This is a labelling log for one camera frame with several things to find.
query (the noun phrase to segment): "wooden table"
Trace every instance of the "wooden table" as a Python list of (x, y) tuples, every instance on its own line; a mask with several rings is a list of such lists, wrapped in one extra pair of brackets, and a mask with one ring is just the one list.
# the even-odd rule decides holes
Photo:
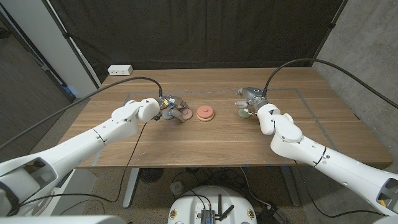
[[(272, 136), (261, 133), (256, 116), (242, 119), (234, 103), (236, 90), (263, 88), (274, 68), (197, 70), (135, 70), (133, 76), (157, 80), (164, 95), (182, 97), (194, 112), (185, 123), (177, 118), (148, 122), (130, 167), (285, 166), (294, 164), (270, 148)], [(103, 86), (127, 77), (109, 76)], [(312, 68), (284, 68), (271, 81), (268, 99), (289, 113), (304, 135), (363, 163), (387, 166), (393, 157), (324, 79)], [(156, 98), (157, 86), (133, 80), (105, 90), (88, 102), (64, 135), (65, 141), (110, 118), (126, 101)], [(195, 117), (196, 109), (210, 105), (209, 122)], [(125, 166), (138, 134), (106, 146), (80, 167)]]

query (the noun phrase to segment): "wall outlet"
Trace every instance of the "wall outlet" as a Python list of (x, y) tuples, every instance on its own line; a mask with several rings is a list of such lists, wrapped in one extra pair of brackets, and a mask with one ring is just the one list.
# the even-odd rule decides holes
[(131, 65), (111, 65), (108, 68), (110, 75), (130, 75), (132, 73)]

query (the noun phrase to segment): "black cable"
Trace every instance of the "black cable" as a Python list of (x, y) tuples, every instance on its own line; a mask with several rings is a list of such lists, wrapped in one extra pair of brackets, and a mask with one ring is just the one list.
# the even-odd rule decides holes
[(203, 204), (203, 209), (206, 210), (205, 203), (204, 203), (203, 200), (199, 197), (200, 195), (183, 195), (183, 196), (181, 196), (181, 197), (178, 197), (178, 199), (179, 199), (179, 198), (182, 198), (182, 197), (188, 197), (188, 196), (198, 197), (199, 200), (200, 200), (200, 201), (202, 202), (202, 204)]
[(64, 108), (62, 108), (62, 109), (60, 109), (59, 111), (55, 112), (54, 114), (51, 114), (50, 116), (44, 118), (43, 120), (39, 121), (38, 123), (36, 123), (36, 124), (32, 125), (31, 127), (25, 129), (25, 131), (19, 133), (18, 135), (14, 136), (12, 139), (10, 139), (10, 140), (8, 140), (7, 142), (5, 142), (4, 144), (2, 144), (2, 145), (0, 146), (0, 150), (3, 149), (4, 147), (8, 146), (10, 143), (12, 143), (13, 141), (15, 141), (16, 139), (19, 139), (19, 138), (20, 138), (21, 136), (23, 136), (24, 134), (26, 134), (26, 133), (28, 133), (29, 131), (33, 130), (33, 129), (36, 128), (37, 126), (41, 125), (42, 123), (48, 121), (49, 119), (53, 118), (54, 116), (56, 116), (56, 115), (58, 115), (58, 114), (64, 112), (65, 110), (71, 108), (72, 106), (75, 106), (75, 105), (77, 105), (78, 103), (81, 103), (82, 101), (87, 100), (88, 98), (94, 96), (95, 94), (97, 94), (97, 93), (99, 93), (99, 92), (102, 92), (102, 91), (106, 90), (107, 88), (111, 88), (112, 86), (118, 85), (118, 84), (120, 84), (120, 83), (128, 82), (128, 81), (131, 81), (131, 80), (137, 80), (137, 79), (149, 80), (149, 81), (154, 82), (154, 83), (159, 87), (159, 96), (162, 96), (162, 95), (163, 95), (162, 87), (160, 86), (160, 84), (159, 84), (157, 81), (155, 81), (155, 80), (153, 80), (153, 79), (151, 79), (151, 78), (147, 78), (147, 77), (131, 77), (131, 78), (127, 78), (127, 79), (125, 79), (125, 80), (120, 80), (120, 81), (114, 82), (114, 83), (112, 83), (112, 84), (109, 84), (109, 85), (106, 86), (106, 87), (100, 88), (100, 89), (98, 89), (98, 90), (96, 90), (96, 91), (90, 93), (89, 95), (83, 97), (82, 99), (80, 99), (80, 100), (78, 100), (78, 101), (76, 101), (76, 102), (74, 102), (74, 103), (72, 103), (72, 104), (70, 104), (70, 105), (68, 105), (68, 106), (66, 106), (66, 107), (64, 107)]
[(268, 85), (269, 82), (271, 81), (272, 77), (274, 77), (274, 75), (283, 67), (286, 67), (292, 63), (295, 62), (319, 62), (319, 63), (323, 63), (325, 65), (329, 65), (341, 72), (343, 72), (344, 74), (348, 75), (349, 77), (351, 77), (353, 80), (357, 81), (359, 84), (361, 84), (363, 87), (367, 88), (369, 91), (371, 91), (372, 93), (374, 93), (376, 96), (380, 97), (382, 100), (384, 100), (385, 102), (389, 103), (391, 106), (395, 107), (398, 109), (398, 105), (391, 101), (390, 99), (388, 99), (387, 97), (383, 96), (381, 93), (379, 93), (378, 91), (376, 91), (375, 89), (371, 88), (370, 86), (368, 86), (365, 82), (362, 82), (360, 79), (358, 79), (357, 77), (355, 77), (353, 74), (351, 74), (349, 71), (335, 65), (334, 63), (330, 63), (324, 60), (320, 60), (320, 59), (316, 59), (316, 58), (301, 58), (301, 59), (296, 59), (296, 60), (291, 60), (283, 65), (281, 65), (279, 68), (277, 68), (274, 72), (272, 72), (271, 76), (268, 78), (268, 81), (266, 83), (266, 87), (264, 87), (264, 91), (262, 92), (262, 97), (266, 98), (267, 97), (267, 89), (268, 89)]
[(71, 209), (71, 208), (73, 208), (73, 207), (75, 207), (75, 206), (77, 206), (77, 205), (79, 205), (79, 204), (81, 204), (81, 203), (83, 203), (83, 202), (88, 202), (88, 201), (96, 201), (96, 202), (101, 203), (101, 205), (102, 205), (102, 211), (103, 211), (102, 214), (105, 215), (104, 203), (102, 203), (102, 201), (97, 200), (97, 199), (88, 199), (88, 200), (81, 201), (81, 202), (77, 203), (76, 205), (72, 205), (71, 207), (67, 208), (66, 210), (64, 210), (63, 212), (61, 212), (60, 215), (64, 214), (64, 213), (65, 213), (66, 211), (68, 211), (69, 209)]
[(183, 173), (186, 173), (186, 172), (187, 172), (187, 171), (182, 171), (182, 172), (179, 172), (177, 175), (175, 175), (174, 178), (173, 178), (173, 180), (172, 180), (172, 183), (174, 183), (174, 180), (175, 180), (176, 177), (178, 177), (179, 175), (181, 175), (181, 174), (183, 174)]
[[(117, 202), (118, 199), (119, 199), (119, 196), (120, 196), (120, 192), (121, 192), (121, 190), (122, 190), (122, 183), (123, 183), (124, 175), (126, 174), (127, 168), (128, 168), (128, 166), (129, 166), (129, 164), (130, 164), (130, 161), (131, 161), (131, 159), (132, 159), (132, 156), (134, 155), (134, 152), (136, 151), (136, 148), (137, 148), (137, 146), (138, 146), (138, 142), (139, 142), (139, 140), (140, 140), (140, 138), (141, 138), (141, 136), (142, 136), (142, 132), (144, 131), (144, 128), (145, 128), (146, 125), (147, 125), (147, 123), (145, 123), (144, 126), (142, 127), (142, 130), (141, 130), (141, 133), (140, 133), (139, 136), (138, 136), (138, 140), (137, 140), (137, 142), (136, 142), (136, 145), (134, 146), (134, 149), (132, 150), (130, 159), (129, 159), (129, 161), (127, 162), (126, 167), (124, 168), (123, 175), (122, 175), (122, 178), (121, 178), (121, 181), (120, 181), (118, 196), (116, 197), (115, 200), (109, 200), (109, 199), (106, 199), (106, 198), (104, 198), (104, 197), (101, 197), (101, 196), (98, 196), (98, 195), (93, 195), (93, 194), (79, 194), (79, 193), (75, 193), (75, 194), (55, 194), (55, 195), (47, 195), (47, 196), (39, 197), (39, 198), (30, 200), (30, 201), (28, 201), (28, 202), (22, 202), (22, 203), (19, 205), (19, 207), (22, 207), (22, 206), (24, 206), (24, 205), (27, 205), (28, 203), (32, 203), (32, 202), (35, 202), (35, 201), (38, 201), (38, 200), (42, 200), (42, 199), (45, 199), (45, 198), (49, 198), (49, 197), (59, 197), (59, 196), (90, 196), (90, 197), (100, 198), (100, 199), (105, 200), (105, 201), (107, 201), (107, 202), (109, 202), (109, 203)], [(9, 213), (8, 216), (15, 215), (15, 214), (14, 214), (15, 212), (16, 212), (16, 211), (11, 211), (11, 212)]]
[(337, 214), (337, 215), (328, 215), (328, 214), (325, 214), (325, 213), (324, 213), (323, 211), (321, 211), (321, 210), (318, 208), (318, 206), (315, 204), (315, 202), (314, 202), (314, 200), (313, 200), (313, 198), (312, 198), (312, 196), (311, 196), (311, 194), (310, 194), (310, 191), (308, 190), (307, 184), (305, 183), (303, 174), (301, 173), (301, 169), (300, 169), (299, 165), (297, 164), (296, 160), (294, 160), (294, 162), (296, 163), (296, 166), (297, 166), (297, 168), (298, 168), (298, 171), (300, 172), (300, 176), (301, 176), (301, 179), (303, 179), (303, 183), (304, 183), (305, 190), (307, 191), (308, 196), (310, 196), (310, 199), (311, 199), (311, 201), (312, 201), (312, 203), (313, 203), (313, 206), (315, 206), (315, 208), (316, 208), (322, 215), (324, 215), (324, 216), (326, 216), (326, 217), (329, 217), (329, 218), (337, 218), (337, 217), (340, 217), (340, 216), (343, 216), (343, 215), (347, 215), (347, 214), (351, 214), (351, 213), (366, 212), (366, 213), (373, 213), (373, 214), (376, 214), (376, 215), (388, 216), (388, 215), (383, 214), (383, 213), (380, 213), (380, 212), (374, 212), (374, 211), (369, 211), (369, 210), (354, 210), (354, 211), (349, 211), (349, 212), (343, 212), (343, 213), (340, 213), (340, 214)]
[(210, 200), (209, 200), (208, 198), (206, 198), (205, 196), (196, 194), (193, 190), (191, 190), (191, 192), (192, 192), (194, 195), (198, 196), (198, 197), (204, 197), (205, 199), (207, 199), (207, 201), (209, 202), (209, 210), (211, 211), (211, 202), (210, 202)]

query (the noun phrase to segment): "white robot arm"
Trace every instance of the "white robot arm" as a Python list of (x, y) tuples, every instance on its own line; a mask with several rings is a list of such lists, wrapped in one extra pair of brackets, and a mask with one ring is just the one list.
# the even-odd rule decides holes
[(23, 215), (37, 203), (20, 207), (28, 200), (49, 195), (61, 179), (76, 166), (108, 144), (138, 132), (137, 119), (150, 121), (159, 114), (158, 101), (128, 101), (113, 111), (107, 121), (46, 151), (0, 164), (0, 217)]
[(271, 149), (278, 155), (304, 162), (360, 195), (376, 210), (389, 216), (398, 215), (398, 175), (367, 166), (303, 135), (289, 114), (261, 96), (262, 90), (243, 88), (238, 94), (247, 101), (236, 105), (253, 106), (263, 134), (274, 137)]

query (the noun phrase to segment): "black curtain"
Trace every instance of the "black curtain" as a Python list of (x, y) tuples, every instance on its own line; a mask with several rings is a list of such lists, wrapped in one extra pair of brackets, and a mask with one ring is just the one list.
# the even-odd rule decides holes
[(50, 2), (103, 82), (111, 64), (277, 67), (313, 57), (342, 0)]

